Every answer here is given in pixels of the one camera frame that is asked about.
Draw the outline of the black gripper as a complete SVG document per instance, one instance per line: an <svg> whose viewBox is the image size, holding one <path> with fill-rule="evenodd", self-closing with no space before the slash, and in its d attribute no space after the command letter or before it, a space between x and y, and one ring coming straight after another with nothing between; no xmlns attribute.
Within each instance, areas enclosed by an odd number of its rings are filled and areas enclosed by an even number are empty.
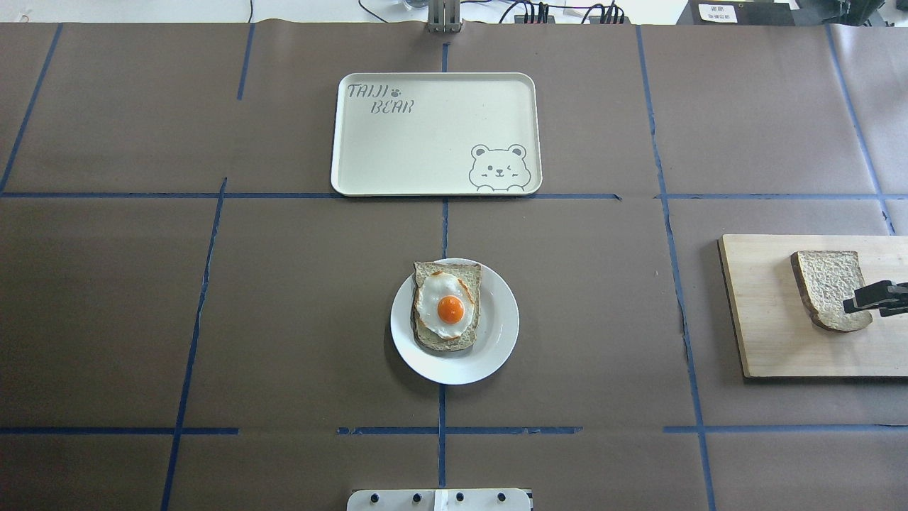
<svg viewBox="0 0 908 511"><path fill-rule="evenodd" d="M878 310L880 317L898 316L907 312L907 282L883 280L854 291L854 297L843 301L847 314Z"/></svg>

